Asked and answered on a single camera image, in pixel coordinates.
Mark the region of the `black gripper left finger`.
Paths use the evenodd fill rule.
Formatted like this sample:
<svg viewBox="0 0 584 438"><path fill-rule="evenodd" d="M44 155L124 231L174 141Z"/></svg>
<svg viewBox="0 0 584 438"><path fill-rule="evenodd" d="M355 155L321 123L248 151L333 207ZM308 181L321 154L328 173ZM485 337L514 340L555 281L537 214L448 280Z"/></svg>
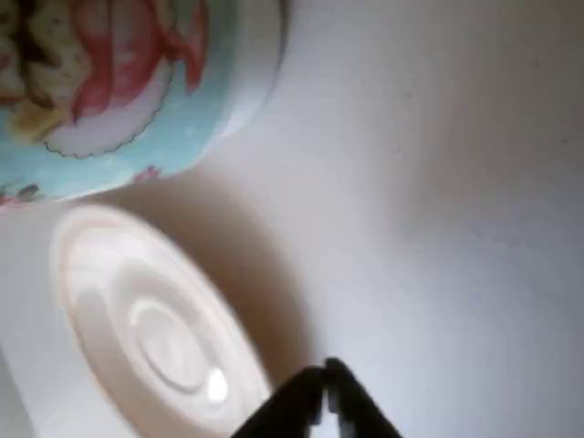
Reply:
<svg viewBox="0 0 584 438"><path fill-rule="evenodd" d="M324 369L308 366L279 387L236 431L237 437L309 437L320 421Z"/></svg>

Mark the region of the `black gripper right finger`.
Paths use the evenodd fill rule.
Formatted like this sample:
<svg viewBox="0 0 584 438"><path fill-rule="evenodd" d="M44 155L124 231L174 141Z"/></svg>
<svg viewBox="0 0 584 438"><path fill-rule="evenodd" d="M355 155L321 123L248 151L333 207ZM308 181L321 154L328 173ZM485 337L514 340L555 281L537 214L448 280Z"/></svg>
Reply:
<svg viewBox="0 0 584 438"><path fill-rule="evenodd" d="M340 437L402 438L342 360L325 360L325 382L328 410L337 416Z"/></svg>

